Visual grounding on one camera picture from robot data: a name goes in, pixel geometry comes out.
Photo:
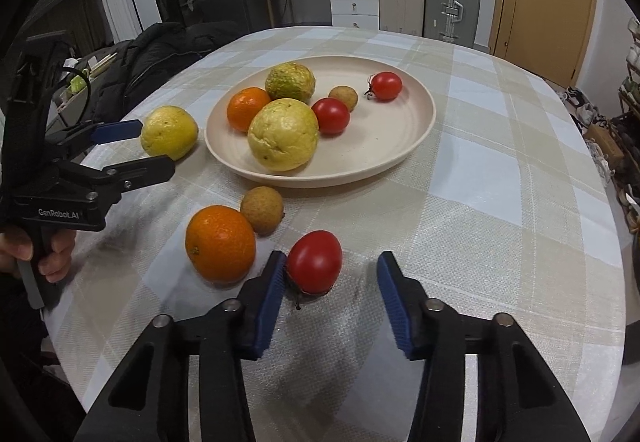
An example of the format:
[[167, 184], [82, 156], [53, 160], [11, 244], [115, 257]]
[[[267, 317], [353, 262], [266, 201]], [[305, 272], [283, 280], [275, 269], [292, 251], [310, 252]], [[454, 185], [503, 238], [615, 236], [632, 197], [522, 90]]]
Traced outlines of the black jacket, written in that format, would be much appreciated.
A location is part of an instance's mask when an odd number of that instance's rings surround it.
[[86, 117], [95, 123], [119, 121], [172, 77], [241, 36], [231, 21], [150, 26], [117, 45], [113, 63], [91, 89]]

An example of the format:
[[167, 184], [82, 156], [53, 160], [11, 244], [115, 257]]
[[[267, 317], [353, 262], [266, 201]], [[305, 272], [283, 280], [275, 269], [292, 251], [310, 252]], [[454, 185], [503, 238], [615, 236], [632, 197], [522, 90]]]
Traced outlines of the silver aluminium suitcase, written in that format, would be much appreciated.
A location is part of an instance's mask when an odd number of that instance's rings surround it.
[[472, 48], [480, 0], [425, 0], [423, 36]]

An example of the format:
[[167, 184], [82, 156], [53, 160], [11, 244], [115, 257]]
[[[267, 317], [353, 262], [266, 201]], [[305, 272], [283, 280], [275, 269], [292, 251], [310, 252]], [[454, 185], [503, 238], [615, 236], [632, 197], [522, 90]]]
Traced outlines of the wooden shoe rack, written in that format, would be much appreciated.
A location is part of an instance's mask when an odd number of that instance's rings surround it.
[[639, 20], [631, 17], [627, 28], [632, 43], [625, 59], [627, 75], [618, 88], [623, 113], [617, 129], [634, 162], [639, 163]]

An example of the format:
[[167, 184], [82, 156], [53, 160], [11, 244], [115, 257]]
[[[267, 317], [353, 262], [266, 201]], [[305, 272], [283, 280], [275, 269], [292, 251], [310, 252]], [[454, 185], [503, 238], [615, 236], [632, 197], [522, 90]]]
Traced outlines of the smooth yellow passion fruit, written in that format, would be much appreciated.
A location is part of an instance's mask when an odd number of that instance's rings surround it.
[[199, 131], [194, 118], [179, 106], [161, 106], [145, 118], [141, 147], [147, 155], [167, 155], [179, 161], [198, 142]]

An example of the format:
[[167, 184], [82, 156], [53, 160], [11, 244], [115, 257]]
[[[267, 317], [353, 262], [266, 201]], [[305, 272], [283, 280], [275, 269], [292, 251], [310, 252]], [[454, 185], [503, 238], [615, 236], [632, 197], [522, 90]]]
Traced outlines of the beige checkered tablecloth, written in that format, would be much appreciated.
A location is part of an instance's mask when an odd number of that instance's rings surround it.
[[[625, 281], [608, 198], [585, 142], [540, 78], [473, 49], [406, 35], [279, 28], [245, 36], [183, 71], [127, 118], [182, 106], [203, 129], [243, 78], [273, 64], [345, 54], [416, 77], [435, 100], [430, 136], [382, 176], [282, 191], [285, 216], [258, 240], [251, 276], [273, 249], [332, 232], [343, 247], [332, 291], [283, 301], [265, 356], [244, 364], [258, 441], [403, 441], [422, 366], [396, 347], [375, 261], [462, 314], [520, 323], [600, 441], [624, 347]], [[198, 148], [168, 183], [126, 194], [101, 233], [80, 233], [73, 280], [46, 316], [70, 387], [89, 410], [157, 313], [196, 317], [238, 291], [203, 282], [184, 251], [190, 218], [237, 207], [253, 184]]]

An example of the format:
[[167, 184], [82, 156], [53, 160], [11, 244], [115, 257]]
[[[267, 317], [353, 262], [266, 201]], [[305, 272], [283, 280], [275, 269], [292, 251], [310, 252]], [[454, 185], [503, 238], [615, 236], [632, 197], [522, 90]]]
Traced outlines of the small longan in plate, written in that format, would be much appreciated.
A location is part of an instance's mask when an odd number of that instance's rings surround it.
[[349, 86], [336, 86], [329, 92], [329, 98], [341, 101], [344, 103], [349, 112], [355, 110], [359, 101], [358, 92]]

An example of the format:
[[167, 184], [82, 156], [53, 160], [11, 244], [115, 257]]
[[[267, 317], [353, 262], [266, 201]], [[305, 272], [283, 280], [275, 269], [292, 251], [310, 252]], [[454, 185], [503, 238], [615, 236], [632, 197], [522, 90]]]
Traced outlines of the green mug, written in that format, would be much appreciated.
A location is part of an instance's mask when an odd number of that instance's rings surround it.
[[70, 88], [68, 88], [68, 90], [72, 95], [77, 95], [86, 87], [86, 81], [80, 75], [76, 75], [70, 80]]

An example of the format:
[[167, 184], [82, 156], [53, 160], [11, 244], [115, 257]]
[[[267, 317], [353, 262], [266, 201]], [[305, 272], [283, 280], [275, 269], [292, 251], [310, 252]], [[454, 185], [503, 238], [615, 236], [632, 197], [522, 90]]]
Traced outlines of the red tomato with stem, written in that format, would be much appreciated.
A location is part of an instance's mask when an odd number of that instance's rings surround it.
[[393, 72], [385, 71], [370, 78], [366, 97], [383, 102], [393, 101], [399, 96], [402, 88], [404, 85], [400, 77]]

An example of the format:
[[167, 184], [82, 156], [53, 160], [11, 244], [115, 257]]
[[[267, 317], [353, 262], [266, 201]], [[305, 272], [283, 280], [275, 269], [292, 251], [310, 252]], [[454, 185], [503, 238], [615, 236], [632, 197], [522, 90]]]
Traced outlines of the wooden door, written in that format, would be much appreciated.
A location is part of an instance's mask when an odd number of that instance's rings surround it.
[[496, 0], [491, 53], [563, 88], [582, 68], [597, 0]]

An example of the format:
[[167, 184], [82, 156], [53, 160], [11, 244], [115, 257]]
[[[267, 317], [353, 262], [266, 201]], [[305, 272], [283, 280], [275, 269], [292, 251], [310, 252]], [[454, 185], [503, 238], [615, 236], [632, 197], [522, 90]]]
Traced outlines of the yellow passion fruit in plate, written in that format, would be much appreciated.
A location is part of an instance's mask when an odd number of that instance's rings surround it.
[[284, 173], [307, 164], [319, 142], [319, 124], [308, 104], [284, 98], [260, 110], [247, 132], [250, 152], [270, 171]]

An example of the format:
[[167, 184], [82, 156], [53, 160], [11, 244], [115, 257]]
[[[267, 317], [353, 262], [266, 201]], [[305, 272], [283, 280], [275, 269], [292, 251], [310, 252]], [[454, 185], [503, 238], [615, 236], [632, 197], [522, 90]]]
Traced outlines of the orange mandarin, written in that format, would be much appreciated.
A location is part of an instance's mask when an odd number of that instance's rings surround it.
[[204, 207], [192, 216], [184, 248], [204, 280], [224, 286], [247, 276], [257, 249], [255, 233], [246, 218], [221, 205]]
[[227, 121], [234, 130], [247, 133], [253, 118], [270, 102], [270, 95], [264, 89], [244, 88], [229, 100]]

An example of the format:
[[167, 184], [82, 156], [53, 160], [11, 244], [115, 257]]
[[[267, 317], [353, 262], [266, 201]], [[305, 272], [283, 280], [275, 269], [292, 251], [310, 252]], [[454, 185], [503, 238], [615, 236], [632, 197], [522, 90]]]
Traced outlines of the large brown longan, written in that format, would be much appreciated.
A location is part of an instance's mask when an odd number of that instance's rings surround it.
[[242, 198], [240, 213], [256, 234], [267, 236], [277, 230], [284, 218], [284, 204], [278, 191], [269, 187], [256, 187]]

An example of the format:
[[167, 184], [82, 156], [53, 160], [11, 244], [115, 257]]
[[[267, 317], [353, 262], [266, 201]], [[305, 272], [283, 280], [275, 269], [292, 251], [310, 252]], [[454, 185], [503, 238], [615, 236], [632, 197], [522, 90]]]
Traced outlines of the wrinkled greenish passion fruit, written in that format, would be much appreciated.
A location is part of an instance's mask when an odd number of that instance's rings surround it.
[[274, 65], [265, 80], [265, 91], [272, 100], [291, 98], [308, 103], [315, 90], [314, 73], [298, 62]]

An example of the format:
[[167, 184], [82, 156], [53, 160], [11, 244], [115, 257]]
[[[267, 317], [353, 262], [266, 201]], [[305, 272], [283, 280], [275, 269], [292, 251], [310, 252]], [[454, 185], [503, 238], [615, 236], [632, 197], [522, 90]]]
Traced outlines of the cream round plate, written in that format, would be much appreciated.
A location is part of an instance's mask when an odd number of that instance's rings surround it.
[[435, 119], [431, 92], [412, 75], [372, 59], [311, 57], [262, 68], [229, 88], [209, 113], [205, 142], [251, 181], [327, 188], [402, 162]]

